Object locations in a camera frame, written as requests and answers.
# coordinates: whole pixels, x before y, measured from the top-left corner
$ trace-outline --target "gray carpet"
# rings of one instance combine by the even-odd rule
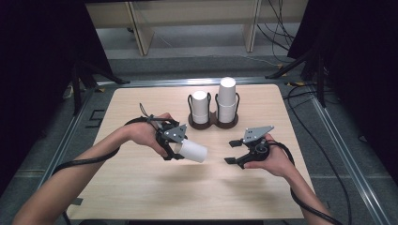
[[[261,59],[273,60],[272,57]],[[230,77],[264,77],[277,71],[267,63],[255,61],[243,57],[203,57],[203,58],[175,58],[175,59],[135,59],[135,60],[110,60],[116,76],[129,81],[162,81],[172,79],[191,78],[222,78]],[[285,85],[286,82],[299,80],[300,67],[287,74],[287,78],[271,81],[276,83],[282,95],[285,97],[293,88]],[[105,87],[103,92],[95,92],[87,102],[83,116],[72,136],[64,161],[70,160],[83,152],[93,143],[98,128],[94,127],[98,120],[90,120],[92,115],[101,118],[114,92],[113,87]],[[308,91],[300,88],[297,93]],[[352,210],[352,224],[375,224],[368,208],[366,207],[357,187],[354,185],[340,155],[337,153],[334,143],[327,133],[312,102],[311,95],[303,95],[291,98],[291,103],[299,119],[319,140],[336,171],[341,176],[349,194]],[[377,159],[375,153],[366,142],[358,139],[360,131],[353,122],[350,114],[347,113],[339,103],[333,92],[326,93],[327,110],[332,117],[336,127],[344,137],[348,148],[355,156],[357,163],[363,170],[368,181],[371,183],[380,204],[390,218],[391,224],[398,224],[398,188],[390,179],[383,165]],[[348,221],[347,204],[343,188],[333,174],[325,156],[310,135],[304,130],[293,110],[286,103],[290,120],[298,137],[298,143],[302,150],[304,160],[312,178],[316,194],[329,208],[331,213],[343,224]],[[10,224],[15,213],[22,203],[35,191],[38,182],[44,171],[50,164],[54,152],[61,143],[63,134],[72,119],[73,101],[66,99],[60,104],[59,111],[52,118],[53,122],[44,133],[42,139],[38,140],[32,148],[20,171],[12,180],[5,194],[0,199],[0,224]],[[125,221],[106,221],[108,224],[125,224]],[[306,224],[303,219],[267,220],[265,224]],[[56,224],[65,224],[60,218]]]

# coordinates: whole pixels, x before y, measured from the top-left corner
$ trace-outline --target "cup stack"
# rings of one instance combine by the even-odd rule
[[[196,124],[208,121],[208,99],[204,91],[196,91],[192,95],[192,119]]]
[[[237,99],[236,99],[235,79],[230,77],[222,78],[218,94],[218,109],[216,113],[218,120],[222,123],[230,123],[235,118]]]

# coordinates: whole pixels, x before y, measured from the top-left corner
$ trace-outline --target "wooden table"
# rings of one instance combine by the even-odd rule
[[[128,142],[109,159],[80,195],[81,205],[72,205],[73,219],[267,219],[302,218],[299,206],[281,178],[264,170],[241,170],[224,158],[241,157],[246,146],[231,148],[229,141],[243,137],[245,128],[273,125],[270,134],[292,152],[298,170],[312,186],[295,132],[279,88],[273,84],[238,85],[239,120],[235,127],[192,128],[188,95],[204,90],[212,95],[210,110],[216,109],[218,85],[118,89],[103,119],[96,142],[131,118],[169,112],[186,135],[207,147],[203,163],[164,161],[152,149]]]

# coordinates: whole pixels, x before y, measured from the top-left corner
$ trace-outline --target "floor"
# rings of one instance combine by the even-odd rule
[[[289,23],[284,25],[290,35],[294,36],[299,28],[298,23]],[[261,29],[266,32],[271,38],[273,33],[267,30],[263,25]],[[271,29],[275,28],[275,24],[270,24]],[[157,27],[155,28],[155,36],[148,55],[142,56],[138,52],[135,44],[135,37],[127,29],[100,29],[98,30],[99,38],[102,42],[106,55],[112,65],[116,64],[117,60],[156,60],[167,58],[192,58],[192,57],[229,57],[235,56],[237,58],[248,59],[250,61],[259,61],[261,64],[267,64],[270,67],[277,67],[278,65],[287,65],[292,59],[286,58],[287,51],[273,45],[259,29],[257,29],[254,51],[246,52],[244,48],[243,36],[240,32],[239,25],[205,25],[205,26],[179,26],[179,27]],[[285,48],[289,45],[285,38],[277,36],[275,38],[279,43],[283,44]],[[135,82],[132,86],[144,86],[149,84],[160,85],[170,82],[173,85],[184,84],[187,79],[181,80],[156,80],[158,78],[145,77],[141,82]],[[259,77],[237,78],[237,81],[242,83],[250,83],[259,81]],[[281,92],[285,95],[292,87],[286,86],[285,82],[276,82],[281,88]],[[109,92],[115,88],[111,85],[106,86],[106,81],[103,85]],[[103,116],[106,111],[101,102],[109,102],[112,95],[100,95],[98,92],[90,93],[87,90],[85,96],[92,96],[93,99],[87,103],[86,110],[88,112],[96,111],[96,116]],[[359,131],[353,124],[350,115],[344,111],[344,108],[338,104],[338,98],[332,93],[327,96],[329,107],[326,110],[319,109],[316,100],[313,96],[306,96],[305,98],[292,99],[293,105],[297,110],[298,116],[305,121],[307,126],[312,130],[317,130],[316,134],[323,135],[323,137],[330,137],[331,134],[336,133],[343,136],[343,150],[331,152],[331,159],[336,165],[338,174],[341,175],[343,182],[346,184],[348,193],[351,198],[352,205],[352,224],[397,224],[398,215],[395,212],[398,207],[398,188],[391,181],[389,175],[385,172],[381,163],[377,160],[372,149],[365,142],[358,142]],[[301,104],[307,104],[307,108],[300,108]],[[93,114],[85,113],[82,118],[72,116],[73,103],[70,98],[65,100],[57,115],[54,116],[54,122],[48,128],[43,140],[32,149],[30,155],[23,163],[20,170],[15,175],[13,181],[8,187],[6,193],[0,200],[0,224],[10,224],[13,216],[21,207],[22,203],[36,190],[38,185],[42,182],[43,176],[49,169],[49,165],[54,164],[55,157],[59,156],[67,160],[73,158],[78,152],[66,151],[65,148],[88,148],[91,144],[90,140],[94,140],[96,136],[96,126]],[[292,119],[295,131],[300,141],[300,146],[303,146],[303,156],[306,158],[310,176],[314,182],[314,186],[318,190],[318,195],[325,200],[325,204],[330,207],[330,210],[335,211],[338,217],[341,217],[344,223],[347,221],[347,210],[345,197],[341,191],[341,187],[333,171],[329,165],[322,158],[322,152],[316,150],[314,141],[308,137],[304,128],[299,124],[299,120],[295,117],[293,109],[287,104],[286,108]],[[326,129],[324,124],[328,120],[332,120],[332,124],[336,126],[335,129]],[[77,128],[69,127],[71,122],[76,122]],[[76,134],[69,143],[64,140],[65,134],[71,130]],[[79,136],[84,136],[88,140],[86,142],[79,142],[74,139]],[[326,148],[334,149],[337,145],[341,145],[342,140],[337,139],[323,139],[322,145]],[[344,156],[345,148],[352,156]],[[360,168],[360,175],[363,177],[353,177],[352,171],[355,172]],[[80,221],[74,221],[73,224],[78,224]],[[305,224],[301,219],[290,219],[287,221],[267,221],[265,224]],[[124,221],[108,221],[109,224],[124,224]],[[59,219],[56,224],[64,224],[62,219]]]

